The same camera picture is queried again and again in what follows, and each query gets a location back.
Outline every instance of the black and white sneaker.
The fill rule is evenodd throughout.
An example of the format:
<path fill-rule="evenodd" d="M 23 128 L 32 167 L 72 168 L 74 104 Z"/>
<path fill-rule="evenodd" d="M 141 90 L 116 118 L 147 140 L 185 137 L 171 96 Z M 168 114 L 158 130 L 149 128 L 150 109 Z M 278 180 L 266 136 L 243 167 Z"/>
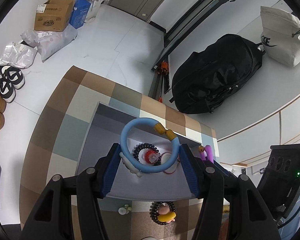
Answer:
<path fill-rule="evenodd" d="M 0 66 L 0 78 L 10 80 L 15 89 L 20 89 L 25 84 L 25 77 L 21 69 L 13 66 Z"/>
<path fill-rule="evenodd" d="M 11 103 L 16 97 L 16 91 L 12 83 L 6 78 L 0 78 L 0 96 L 7 102 Z"/>

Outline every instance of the open storage box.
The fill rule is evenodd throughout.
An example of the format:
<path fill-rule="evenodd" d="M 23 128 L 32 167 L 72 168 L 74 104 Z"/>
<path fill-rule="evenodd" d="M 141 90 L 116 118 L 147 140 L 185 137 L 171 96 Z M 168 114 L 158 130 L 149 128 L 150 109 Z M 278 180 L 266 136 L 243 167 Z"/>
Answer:
<path fill-rule="evenodd" d="M 98 103 L 83 142 L 76 174 L 94 166 L 99 158 L 106 156 L 112 144 L 119 143 L 123 127 L 133 119 L 135 117 L 130 114 Z M 201 145 L 199 142 L 179 134 L 178 138 L 180 144 L 188 144 L 196 155 L 198 146 Z M 153 127 L 146 125 L 132 128 L 128 134 L 127 144 L 131 151 L 139 143 L 151 143 L 159 149 L 161 154 L 172 150 L 171 142 L 164 135 L 160 136 Z M 143 162 L 141 158 L 143 151 L 146 150 L 142 150 L 139 155 L 141 163 Z M 173 201 L 194 198 L 180 163 L 172 174 L 144 173 L 141 178 L 138 178 L 120 162 L 112 189 L 107 196 L 137 201 Z"/>

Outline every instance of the brown cardboard box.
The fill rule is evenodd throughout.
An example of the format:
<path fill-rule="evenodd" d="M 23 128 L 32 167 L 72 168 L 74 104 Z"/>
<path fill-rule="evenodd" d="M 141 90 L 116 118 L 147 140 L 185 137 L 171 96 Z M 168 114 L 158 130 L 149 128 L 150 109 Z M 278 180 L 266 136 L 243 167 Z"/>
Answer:
<path fill-rule="evenodd" d="M 35 31 L 62 32 L 68 25 L 75 0 L 48 0 L 38 5 Z"/>

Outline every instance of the black backpack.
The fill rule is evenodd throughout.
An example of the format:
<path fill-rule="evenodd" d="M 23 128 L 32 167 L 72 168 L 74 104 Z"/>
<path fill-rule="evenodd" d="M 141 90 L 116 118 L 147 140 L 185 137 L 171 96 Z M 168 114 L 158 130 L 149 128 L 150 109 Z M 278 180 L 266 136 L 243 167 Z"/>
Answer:
<path fill-rule="evenodd" d="M 262 66 L 259 45 L 226 34 L 204 51 L 193 52 L 173 76 L 170 102 L 185 114 L 212 113 Z"/>

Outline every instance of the screw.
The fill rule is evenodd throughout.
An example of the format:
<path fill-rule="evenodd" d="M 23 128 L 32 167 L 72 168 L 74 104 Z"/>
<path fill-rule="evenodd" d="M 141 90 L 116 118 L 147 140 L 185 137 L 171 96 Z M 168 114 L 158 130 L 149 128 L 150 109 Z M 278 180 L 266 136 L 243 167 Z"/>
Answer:
<path fill-rule="evenodd" d="M 58 181 L 59 179 L 61 179 L 61 176 L 60 176 L 59 174 L 54 175 L 54 176 L 52 177 L 52 180 L 53 180 L 53 181 Z"/>
<path fill-rule="evenodd" d="M 207 167 L 207 168 L 206 168 L 206 172 L 207 172 L 207 173 L 214 173 L 215 170 L 214 170 L 214 168 L 212 168 L 212 167 Z"/>
<path fill-rule="evenodd" d="M 241 174 L 240 179 L 247 181 L 249 179 L 249 177 L 245 174 Z"/>
<path fill-rule="evenodd" d="M 88 174 L 93 174 L 95 171 L 96 171 L 96 169 L 93 168 L 93 167 L 87 168 L 87 170 L 86 170 L 86 172 L 87 172 Z"/>

